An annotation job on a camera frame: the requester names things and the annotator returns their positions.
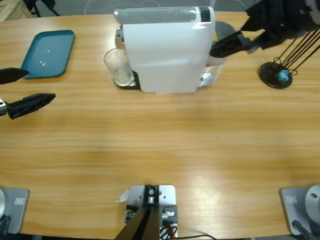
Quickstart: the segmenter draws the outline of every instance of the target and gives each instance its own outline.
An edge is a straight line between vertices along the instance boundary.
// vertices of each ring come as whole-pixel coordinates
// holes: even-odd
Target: teal tray
[[[75,34],[71,30],[38,33],[23,60],[25,79],[52,78],[65,73]]]

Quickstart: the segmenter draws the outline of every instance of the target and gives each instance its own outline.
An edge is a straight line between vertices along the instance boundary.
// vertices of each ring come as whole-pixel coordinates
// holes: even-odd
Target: wooden table
[[[216,15],[236,29],[247,19]],[[319,54],[284,90],[262,83],[257,69],[288,44],[234,55],[194,94],[149,94],[113,84],[103,57],[116,26],[112,15],[0,23],[0,68],[20,67],[38,32],[76,36],[63,76],[0,87],[8,102],[56,93],[36,113],[0,118],[0,184],[30,190],[22,232],[114,238],[126,188],[172,184],[180,236],[288,234],[279,190],[320,182]]]

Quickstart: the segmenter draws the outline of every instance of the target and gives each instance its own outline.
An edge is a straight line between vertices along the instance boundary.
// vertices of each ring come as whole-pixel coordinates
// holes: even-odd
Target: clear glass
[[[203,87],[203,86],[212,85],[219,77],[226,61],[227,61],[227,57],[216,58],[216,57],[209,56],[208,62],[203,71],[200,86]]]
[[[113,76],[113,81],[120,87],[132,86],[134,73],[129,66],[128,56],[123,49],[111,49],[104,55],[104,63]]]

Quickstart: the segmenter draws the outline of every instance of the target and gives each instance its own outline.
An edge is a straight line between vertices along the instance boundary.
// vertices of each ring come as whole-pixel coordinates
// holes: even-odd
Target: wire
[[[144,4],[146,4],[146,3],[152,3],[152,4],[156,4],[157,7],[159,7],[159,8],[161,7],[161,5],[160,5],[157,1],[155,1],[155,0],[147,0],[147,1],[143,1],[143,2],[140,3],[139,5],[138,5],[138,4],[131,3],[131,2],[122,2],[122,3],[116,4],[116,5],[114,5],[114,6],[110,6],[110,7],[104,8],[104,9],[99,9],[99,10],[92,10],[92,9],[90,9],[90,6],[91,6],[92,4],[94,4],[94,3],[96,3],[96,2],[99,2],[99,1],[102,1],[102,0],[89,0],[89,1],[86,3],[85,7],[84,7],[84,15],[87,14],[87,10],[88,10],[88,12],[97,14],[97,13],[105,12],[105,11],[110,10],[110,9],[114,9],[114,8],[116,8],[116,7],[118,7],[118,6],[123,5],[123,4],[127,4],[127,5],[133,6],[133,7],[135,7],[135,8],[141,8],[141,7],[142,7]]]
[[[173,237],[173,238],[169,238],[168,240],[197,239],[197,238],[202,238],[202,237],[208,237],[210,239],[217,240],[216,238],[214,238],[213,236],[211,236],[209,234],[202,234],[202,235],[196,235],[196,236]]]

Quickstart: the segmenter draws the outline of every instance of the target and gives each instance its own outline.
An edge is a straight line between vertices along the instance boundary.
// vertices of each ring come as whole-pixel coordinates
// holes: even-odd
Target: coffee machine
[[[174,94],[213,83],[203,77],[215,34],[212,7],[116,9],[114,17],[116,48],[133,73],[125,84],[114,79],[118,87]]]

